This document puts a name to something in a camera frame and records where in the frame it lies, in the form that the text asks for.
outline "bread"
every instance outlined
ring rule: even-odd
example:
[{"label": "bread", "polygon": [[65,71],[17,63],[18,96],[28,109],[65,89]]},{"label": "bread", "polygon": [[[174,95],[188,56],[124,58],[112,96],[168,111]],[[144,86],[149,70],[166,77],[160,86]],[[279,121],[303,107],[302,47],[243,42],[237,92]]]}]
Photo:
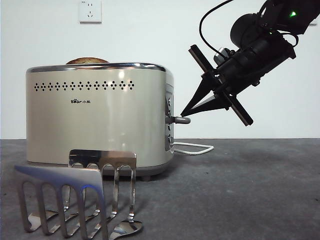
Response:
[{"label": "bread", "polygon": [[108,63],[108,61],[96,57],[80,57],[67,62],[66,64],[100,64]]}]

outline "toaster foot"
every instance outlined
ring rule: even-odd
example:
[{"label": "toaster foot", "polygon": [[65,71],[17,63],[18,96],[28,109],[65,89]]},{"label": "toaster foot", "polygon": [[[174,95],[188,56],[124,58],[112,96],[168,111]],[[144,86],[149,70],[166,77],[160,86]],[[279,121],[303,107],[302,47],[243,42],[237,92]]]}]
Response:
[{"label": "toaster foot", "polygon": [[151,180],[151,176],[142,176],[142,177],[141,177],[141,180],[142,180],[143,182],[149,182],[149,181]]}]

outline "wall socket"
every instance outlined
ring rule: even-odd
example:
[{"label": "wall socket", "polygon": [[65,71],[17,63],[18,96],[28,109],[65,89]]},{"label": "wall socket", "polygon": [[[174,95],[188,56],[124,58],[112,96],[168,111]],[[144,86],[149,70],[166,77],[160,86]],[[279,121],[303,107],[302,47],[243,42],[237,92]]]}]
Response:
[{"label": "wall socket", "polygon": [[79,2],[79,22],[81,24],[102,23],[101,0],[86,0]]}]

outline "gray countertop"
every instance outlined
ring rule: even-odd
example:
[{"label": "gray countertop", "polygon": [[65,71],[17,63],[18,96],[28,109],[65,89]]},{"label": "gray countertop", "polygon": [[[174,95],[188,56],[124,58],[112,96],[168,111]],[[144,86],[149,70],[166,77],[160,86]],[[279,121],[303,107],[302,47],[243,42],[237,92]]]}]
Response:
[{"label": "gray countertop", "polygon": [[[175,153],[165,172],[148,182],[138,178],[135,219],[144,229],[126,239],[320,239],[320,139],[179,141],[215,150],[198,156]],[[26,140],[0,143],[2,239],[64,239],[59,230],[51,236],[41,229],[24,232],[13,166],[27,164]],[[103,180],[107,203],[112,183],[112,177]],[[128,192],[129,179],[122,177],[120,213],[108,225],[109,234],[128,214]],[[36,204],[33,193],[26,196]],[[81,239],[80,233],[71,239]]]}]

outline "green led light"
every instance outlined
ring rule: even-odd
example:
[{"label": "green led light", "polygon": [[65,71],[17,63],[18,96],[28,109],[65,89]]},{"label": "green led light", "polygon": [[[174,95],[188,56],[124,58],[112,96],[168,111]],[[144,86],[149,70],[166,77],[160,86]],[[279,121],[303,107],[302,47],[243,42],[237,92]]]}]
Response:
[{"label": "green led light", "polygon": [[297,15],[295,11],[290,12],[289,18],[293,18]]}]

